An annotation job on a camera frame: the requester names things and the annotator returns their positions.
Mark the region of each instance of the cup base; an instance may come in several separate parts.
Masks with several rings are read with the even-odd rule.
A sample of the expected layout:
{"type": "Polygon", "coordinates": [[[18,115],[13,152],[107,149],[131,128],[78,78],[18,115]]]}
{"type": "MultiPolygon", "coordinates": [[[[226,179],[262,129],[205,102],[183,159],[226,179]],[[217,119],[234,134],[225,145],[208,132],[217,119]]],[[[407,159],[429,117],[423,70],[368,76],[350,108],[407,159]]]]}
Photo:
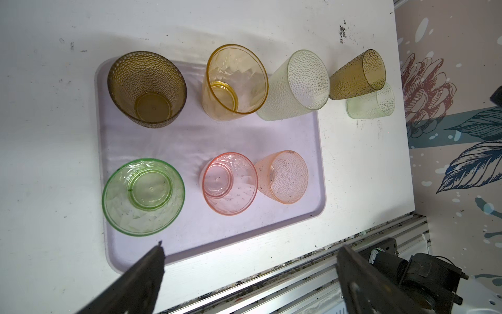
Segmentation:
{"type": "Polygon", "coordinates": [[[152,211],[165,205],[171,192],[171,180],[158,170],[140,172],[128,184],[131,204],[144,211],[152,211]]]}
{"type": "Polygon", "coordinates": [[[156,92],[148,92],[136,99],[136,116],[148,123],[156,123],[171,117],[172,106],[167,98],[156,92]]]}
{"type": "Polygon", "coordinates": [[[218,100],[228,109],[237,111],[239,100],[233,88],[225,82],[215,81],[211,83],[211,89],[218,100]]]}
{"type": "Polygon", "coordinates": [[[228,194],[233,186],[232,170],[224,163],[215,162],[207,169],[204,179],[204,191],[212,198],[221,198],[228,194]]]}

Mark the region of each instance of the hammered texture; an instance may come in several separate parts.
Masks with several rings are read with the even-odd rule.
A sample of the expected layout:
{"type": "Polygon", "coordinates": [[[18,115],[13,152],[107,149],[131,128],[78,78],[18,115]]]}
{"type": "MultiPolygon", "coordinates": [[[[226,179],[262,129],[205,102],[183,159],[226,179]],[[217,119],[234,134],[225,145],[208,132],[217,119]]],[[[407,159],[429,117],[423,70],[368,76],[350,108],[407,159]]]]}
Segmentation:
{"type": "Polygon", "coordinates": [[[307,190],[308,170],[298,153],[286,150],[265,157],[255,164],[258,190],[283,204],[292,204],[307,190]]]}
{"type": "Polygon", "coordinates": [[[392,87],[385,83],[378,91],[347,100],[347,114],[353,119],[374,119],[390,116],[396,101],[392,87]]]}
{"type": "Polygon", "coordinates": [[[148,51],[120,57],[108,73],[108,91],[120,111],[147,128],[161,128],[172,123],[187,98],[185,79],[178,68],[163,56],[148,51]],[[135,103],[146,93],[158,93],[169,101],[171,115],[167,119],[152,123],[138,116],[135,103]]]}
{"type": "Polygon", "coordinates": [[[270,91],[258,115],[274,121],[321,109],[328,101],[326,67],[313,52],[295,52],[270,78],[270,91]]]}
{"type": "Polygon", "coordinates": [[[331,99],[347,99],[380,90],[386,80],[384,61],[373,49],[361,53],[330,78],[331,99]]]}

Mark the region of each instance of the printed flower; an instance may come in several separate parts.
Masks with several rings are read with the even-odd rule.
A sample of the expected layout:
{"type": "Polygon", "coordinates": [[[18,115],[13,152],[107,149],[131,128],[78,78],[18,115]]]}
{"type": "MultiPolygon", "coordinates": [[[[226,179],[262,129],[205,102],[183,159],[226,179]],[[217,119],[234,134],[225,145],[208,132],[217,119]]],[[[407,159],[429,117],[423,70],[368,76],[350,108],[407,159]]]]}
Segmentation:
{"type": "Polygon", "coordinates": [[[414,63],[411,54],[401,68],[408,137],[416,138],[432,132],[453,104],[457,88],[446,82],[446,74],[440,72],[443,59],[432,62],[425,58],[414,63]]]}

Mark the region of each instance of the drinking glass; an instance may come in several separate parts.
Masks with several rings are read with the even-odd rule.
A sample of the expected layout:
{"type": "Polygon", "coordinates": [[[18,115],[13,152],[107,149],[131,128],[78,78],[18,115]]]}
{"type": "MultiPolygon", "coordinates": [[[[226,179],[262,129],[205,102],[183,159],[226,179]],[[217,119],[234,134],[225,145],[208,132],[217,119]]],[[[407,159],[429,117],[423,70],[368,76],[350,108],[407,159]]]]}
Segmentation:
{"type": "Polygon", "coordinates": [[[258,110],[263,120],[301,116],[321,109],[328,101],[328,71],[319,57],[298,50],[270,77],[270,91],[258,110]]]}
{"type": "Polygon", "coordinates": [[[111,99],[129,119],[147,128],[172,123],[187,100],[187,86],[178,68],[148,51],[120,57],[108,73],[111,99]]]}
{"type": "Polygon", "coordinates": [[[390,116],[395,107],[392,87],[385,83],[381,90],[347,99],[347,114],[353,119],[374,119],[390,116]]]}
{"type": "Polygon", "coordinates": [[[200,173],[199,183],[209,207],[226,216],[246,210],[258,190],[255,166],[238,153],[224,153],[211,160],[200,173]]]}
{"type": "Polygon", "coordinates": [[[185,185],[165,161],[133,160],[120,167],[103,189],[106,220],[130,236],[148,236],[169,226],[181,212],[185,185]]]}
{"type": "Polygon", "coordinates": [[[248,48],[224,45],[207,61],[202,107],[217,121],[245,117],[260,109],[269,93],[262,62],[248,48]]]}
{"type": "Polygon", "coordinates": [[[329,80],[331,99],[347,99],[382,89],[386,72],[384,61],[373,49],[361,53],[335,72],[329,80]]]}
{"type": "Polygon", "coordinates": [[[283,204],[293,204],[307,190],[309,173],[307,165],[292,150],[277,152],[255,164],[258,189],[261,193],[283,204]]]}

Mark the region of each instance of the black cable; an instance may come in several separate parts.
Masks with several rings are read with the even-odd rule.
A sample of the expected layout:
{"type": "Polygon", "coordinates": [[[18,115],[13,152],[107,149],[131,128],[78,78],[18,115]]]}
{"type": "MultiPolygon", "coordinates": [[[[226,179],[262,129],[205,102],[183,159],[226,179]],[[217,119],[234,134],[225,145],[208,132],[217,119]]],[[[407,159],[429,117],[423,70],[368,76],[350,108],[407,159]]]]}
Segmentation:
{"type": "Polygon", "coordinates": [[[446,258],[446,257],[444,257],[444,256],[434,255],[434,257],[444,258],[445,260],[447,260],[448,262],[450,262],[450,264],[452,264],[453,266],[455,266],[455,267],[456,267],[456,265],[455,265],[455,264],[453,264],[453,262],[452,262],[452,261],[450,261],[449,259],[447,259],[447,258],[446,258]]]}

